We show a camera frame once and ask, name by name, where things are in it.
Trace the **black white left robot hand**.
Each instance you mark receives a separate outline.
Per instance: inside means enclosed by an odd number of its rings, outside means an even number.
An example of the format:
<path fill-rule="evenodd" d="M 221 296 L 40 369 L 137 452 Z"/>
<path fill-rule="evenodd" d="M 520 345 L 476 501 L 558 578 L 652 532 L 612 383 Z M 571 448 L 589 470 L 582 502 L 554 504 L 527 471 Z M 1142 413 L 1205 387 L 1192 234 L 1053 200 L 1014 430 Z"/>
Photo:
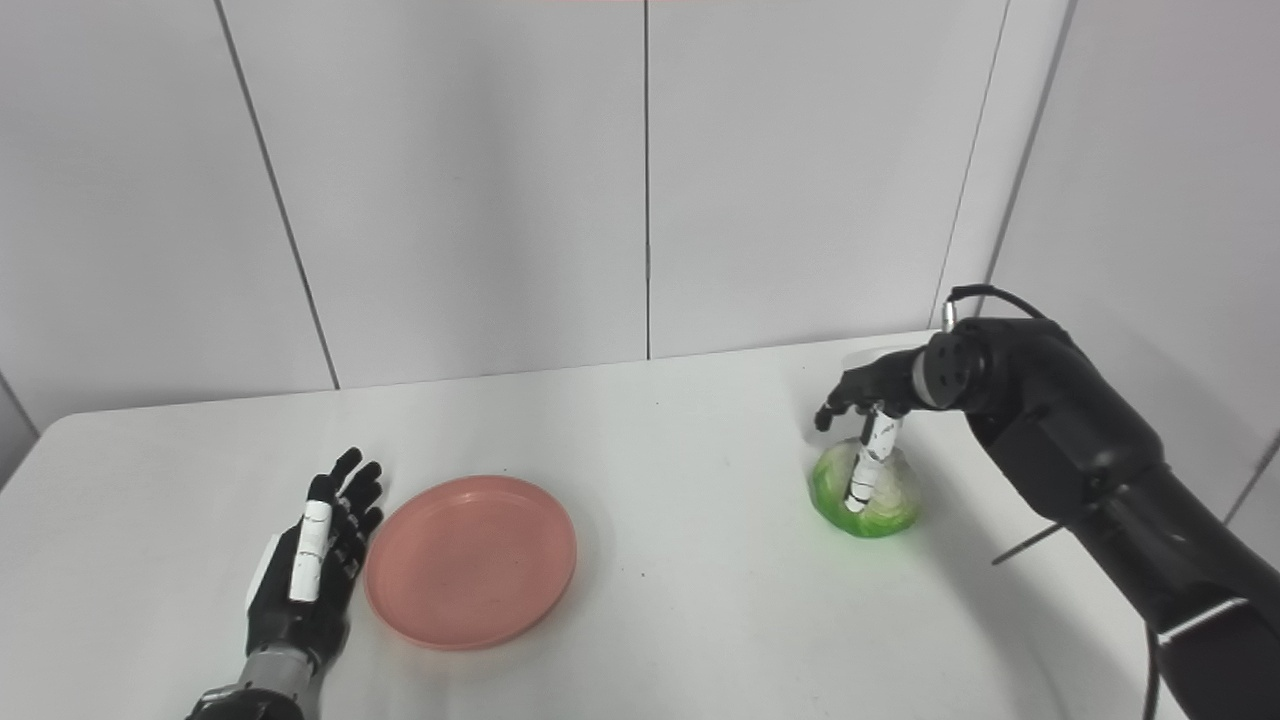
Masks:
<path fill-rule="evenodd" d="M 308 487 L 303 511 L 270 544 L 247 606 L 247 653 L 274 644 L 302 651 L 316 669 L 340 652 L 348 609 L 384 519 L 381 465 L 344 451 Z"/>

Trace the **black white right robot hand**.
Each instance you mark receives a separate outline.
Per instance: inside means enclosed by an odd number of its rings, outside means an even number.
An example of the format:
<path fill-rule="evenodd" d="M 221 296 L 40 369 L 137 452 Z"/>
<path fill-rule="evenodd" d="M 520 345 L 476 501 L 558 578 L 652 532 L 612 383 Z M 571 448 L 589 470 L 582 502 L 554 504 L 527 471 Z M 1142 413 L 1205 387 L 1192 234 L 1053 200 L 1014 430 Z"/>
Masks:
<path fill-rule="evenodd" d="M 809 479 L 819 514 L 855 537 L 892 536 L 918 518 L 916 482 L 899 437 L 909 414 L 940 409 L 924 369 L 924 348 L 900 348 L 850 366 L 814 413 L 817 433 L 849 414 L 861 418 L 859 433 L 824 450 Z"/>

